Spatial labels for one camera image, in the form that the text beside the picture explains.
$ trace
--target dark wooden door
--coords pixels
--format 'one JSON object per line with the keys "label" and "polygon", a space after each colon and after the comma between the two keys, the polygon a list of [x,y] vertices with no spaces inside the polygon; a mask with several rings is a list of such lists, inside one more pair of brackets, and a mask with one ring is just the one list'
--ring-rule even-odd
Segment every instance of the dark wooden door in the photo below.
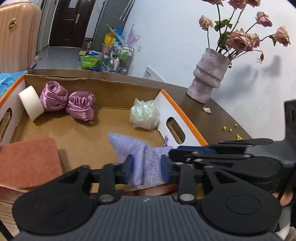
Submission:
{"label": "dark wooden door", "polygon": [[59,0],[49,46],[82,47],[95,0]]}

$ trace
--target green leaf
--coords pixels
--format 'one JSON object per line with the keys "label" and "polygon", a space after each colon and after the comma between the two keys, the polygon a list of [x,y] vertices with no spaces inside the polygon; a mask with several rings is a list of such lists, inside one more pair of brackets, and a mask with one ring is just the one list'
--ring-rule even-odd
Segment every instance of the green leaf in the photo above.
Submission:
{"label": "green leaf", "polygon": [[225,26],[228,26],[229,28],[232,28],[232,23],[229,23],[228,19],[223,19],[221,22],[215,21],[216,26],[214,27],[216,32],[219,31],[219,23],[220,23],[220,28],[224,28]]}
{"label": "green leaf", "polygon": [[232,28],[232,25],[233,25],[232,23],[228,23],[228,24],[227,24],[227,26],[228,26],[229,28]]}
{"label": "green leaf", "polygon": [[221,29],[221,28],[224,28],[225,27],[225,24],[220,24],[220,28],[219,28],[219,24],[217,24],[215,27],[214,27],[214,29],[216,30],[216,32],[218,32],[219,31],[219,29]]}
{"label": "green leaf", "polygon": [[228,32],[228,31],[226,31],[225,34],[224,33],[221,34],[222,37],[221,37],[220,43],[218,41],[220,48],[227,50],[226,40],[227,40],[227,35],[229,35],[229,34],[230,34],[230,32]]}
{"label": "green leaf", "polygon": [[276,38],[275,36],[269,36],[270,39],[272,39],[272,42],[274,44],[274,46],[276,45]]}

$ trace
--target pink vase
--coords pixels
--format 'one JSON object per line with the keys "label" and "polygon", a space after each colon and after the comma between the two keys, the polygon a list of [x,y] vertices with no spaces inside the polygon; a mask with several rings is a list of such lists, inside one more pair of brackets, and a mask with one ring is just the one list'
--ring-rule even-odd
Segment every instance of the pink vase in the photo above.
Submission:
{"label": "pink vase", "polygon": [[230,60],[211,48],[206,48],[193,72],[195,76],[187,94],[200,103],[207,103],[213,88],[219,88]]}

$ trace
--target cardboard box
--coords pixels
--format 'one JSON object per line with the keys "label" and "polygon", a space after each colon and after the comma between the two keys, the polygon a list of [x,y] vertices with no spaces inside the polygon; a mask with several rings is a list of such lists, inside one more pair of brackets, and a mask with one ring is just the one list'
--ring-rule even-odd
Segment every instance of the cardboard box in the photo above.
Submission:
{"label": "cardboard box", "polygon": [[[45,83],[51,80],[59,82],[69,93],[92,92],[96,97],[95,119],[74,119],[62,110],[44,113],[32,122],[24,111],[18,93],[32,85],[40,94]],[[132,126],[129,120],[130,108],[135,98],[155,100],[160,111],[157,129],[148,131]],[[23,75],[1,98],[0,120],[9,108],[12,110],[12,118],[2,134],[0,146],[10,142],[53,137],[64,172],[85,164],[98,169],[105,164],[118,162],[107,138],[109,132],[141,139],[153,147],[162,146],[165,136],[168,137],[168,145],[174,148],[179,145],[206,144],[174,100],[165,90],[157,88],[90,78]]]}

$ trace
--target purple towel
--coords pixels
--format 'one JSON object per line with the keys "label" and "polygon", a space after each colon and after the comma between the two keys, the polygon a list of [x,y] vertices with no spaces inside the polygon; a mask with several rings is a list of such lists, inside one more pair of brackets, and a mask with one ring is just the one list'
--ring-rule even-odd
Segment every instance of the purple towel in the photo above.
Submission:
{"label": "purple towel", "polygon": [[134,157],[130,180],[132,186],[154,185],[163,181],[161,156],[168,155],[172,149],[171,146],[167,146],[167,137],[162,147],[151,147],[144,141],[118,133],[109,133],[108,137],[120,163],[123,163],[129,154]]}

